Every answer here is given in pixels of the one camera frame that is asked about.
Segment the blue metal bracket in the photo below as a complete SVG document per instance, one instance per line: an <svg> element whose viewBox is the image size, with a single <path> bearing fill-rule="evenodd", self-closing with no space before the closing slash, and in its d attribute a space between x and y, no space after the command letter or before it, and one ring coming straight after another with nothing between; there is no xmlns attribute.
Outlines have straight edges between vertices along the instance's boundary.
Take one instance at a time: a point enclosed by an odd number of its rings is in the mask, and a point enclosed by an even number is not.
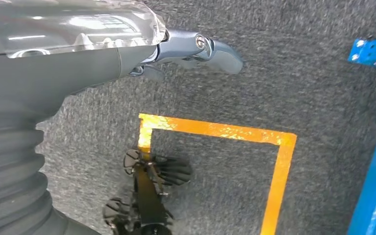
<svg viewBox="0 0 376 235"><path fill-rule="evenodd" d="M362 39L357 39L354 42L348 61L376 66L376 40L367 41Z"/></svg>

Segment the gray carpet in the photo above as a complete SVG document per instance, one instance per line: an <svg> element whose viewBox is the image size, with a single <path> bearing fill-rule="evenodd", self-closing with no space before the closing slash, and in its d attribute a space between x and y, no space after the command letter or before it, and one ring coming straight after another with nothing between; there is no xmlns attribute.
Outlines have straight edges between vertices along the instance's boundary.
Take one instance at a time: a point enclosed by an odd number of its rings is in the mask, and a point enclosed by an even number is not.
<svg viewBox="0 0 376 235"><path fill-rule="evenodd" d="M101 208L130 189L122 156L147 113L297 134L276 233L344 234L376 144L376 69L346 59L356 37L376 36L376 0L147 4L169 27L234 46L245 68L232 76L168 66L165 82L129 77L68 97L39 125L56 208L111 234ZM195 170L166 202L174 234L260 232L277 147L169 131L154 131L152 146Z"/></svg>

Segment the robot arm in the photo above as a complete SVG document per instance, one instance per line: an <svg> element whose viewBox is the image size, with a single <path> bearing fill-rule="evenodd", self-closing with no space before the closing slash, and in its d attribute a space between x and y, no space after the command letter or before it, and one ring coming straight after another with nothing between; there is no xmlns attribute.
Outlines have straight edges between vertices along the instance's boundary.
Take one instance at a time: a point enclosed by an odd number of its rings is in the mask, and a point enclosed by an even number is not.
<svg viewBox="0 0 376 235"><path fill-rule="evenodd" d="M242 67L231 47L167 30L142 3L0 0L0 235L98 234L53 208L35 125L70 94L127 75L161 77L153 66L167 62Z"/></svg>

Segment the yellow tape square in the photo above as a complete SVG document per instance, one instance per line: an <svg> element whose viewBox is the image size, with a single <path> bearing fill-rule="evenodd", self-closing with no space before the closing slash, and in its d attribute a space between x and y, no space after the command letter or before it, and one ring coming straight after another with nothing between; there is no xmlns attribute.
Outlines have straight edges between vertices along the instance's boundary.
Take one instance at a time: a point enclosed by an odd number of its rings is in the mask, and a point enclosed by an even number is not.
<svg viewBox="0 0 376 235"><path fill-rule="evenodd" d="M149 153L151 149L153 129L278 145L279 151L260 232L261 235L275 234L296 144L295 134L149 114L139 114L139 118L141 126L138 147L146 153Z"/></svg>

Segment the metal screw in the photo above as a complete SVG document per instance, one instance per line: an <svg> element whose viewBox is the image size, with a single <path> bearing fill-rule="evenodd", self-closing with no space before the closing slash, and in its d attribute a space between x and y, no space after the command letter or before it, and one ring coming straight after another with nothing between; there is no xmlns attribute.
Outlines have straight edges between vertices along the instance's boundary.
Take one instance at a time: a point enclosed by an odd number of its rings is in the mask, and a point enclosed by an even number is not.
<svg viewBox="0 0 376 235"><path fill-rule="evenodd" d="M358 54L355 54L351 57L352 60L357 60L359 58L359 55Z"/></svg>
<svg viewBox="0 0 376 235"><path fill-rule="evenodd" d="M365 41L364 41L364 40L359 40L359 41L357 42L357 47L362 47L364 44L365 44Z"/></svg>
<svg viewBox="0 0 376 235"><path fill-rule="evenodd" d="M198 48L204 49L205 47L205 38L201 34L197 35L195 38L195 44L197 45Z"/></svg>

